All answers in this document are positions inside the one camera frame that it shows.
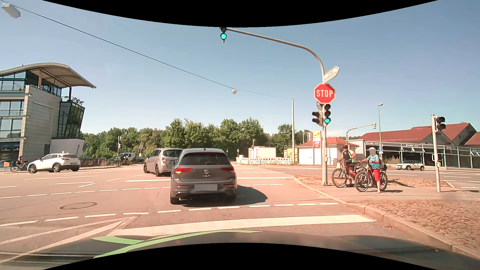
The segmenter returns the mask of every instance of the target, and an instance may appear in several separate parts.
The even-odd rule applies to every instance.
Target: car hood
[[[45,268],[121,253],[178,245],[214,243],[268,243],[302,245],[389,258],[438,270],[480,269],[480,260],[416,242],[372,235],[321,236],[308,233],[258,230],[223,230],[160,236],[101,236],[59,245],[25,255],[2,265],[8,269],[25,264]]]

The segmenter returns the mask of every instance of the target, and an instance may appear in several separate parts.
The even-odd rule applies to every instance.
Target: bumper
[[[212,191],[197,191],[195,189],[196,184],[216,184],[217,190]],[[201,182],[177,182],[175,180],[170,181],[170,196],[173,198],[190,198],[197,195],[214,194],[214,193],[232,193],[237,189],[237,179],[231,179],[229,181],[201,181]]]

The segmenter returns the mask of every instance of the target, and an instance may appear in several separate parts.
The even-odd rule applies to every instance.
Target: traffic light
[[[324,113],[324,123],[325,125],[328,125],[330,123],[330,104],[325,104],[324,105],[324,110],[325,110],[325,113]]]
[[[312,112],[312,115],[315,116],[316,118],[313,118],[312,119],[312,122],[314,122],[315,124],[321,126],[323,125],[322,124],[322,117],[321,117],[321,113],[319,111],[313,111]]]
[[[445,117],[435,116],[435,122],[437,123],[435,126],[435,131],[442,131],[447,128],[447,126],[443,123],[445,122]]]
[[[227,39],[227,34],[225,32],[227,31],[226,27],[220,27],[220,30],[222,33],[220,34],[220,38],[222,39],[223,43],[225,43],[225,39]]]

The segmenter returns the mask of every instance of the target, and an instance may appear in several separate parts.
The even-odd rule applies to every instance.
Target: license plate
[[[196,184],[195,190],[196,191],[217,191],[218,185],[217,184]]]

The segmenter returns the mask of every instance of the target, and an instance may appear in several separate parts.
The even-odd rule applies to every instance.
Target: cyclist
[[[348,184],[348,187],[353,187],[352,180],[355,178],[355,175],[357,175],[354,172],[355,165],[353,164],[354,158],[356,154],[352,150],[348,149],[348,145],[343,146],[343,152],[342,152],[342,157],[339,160],[344,160],[345,165],[348,167],[348,172],[350,173],[350,176],[348,178],[348,181],[350,184]]]
[[[370,170],[372,171],[373,177],[377,182],[377,193],[380,193],[380,159],[374,151],[370,151],[370,155],[366,159],[362,160],[362,162],[366,161],[369,162],[371,168]]]

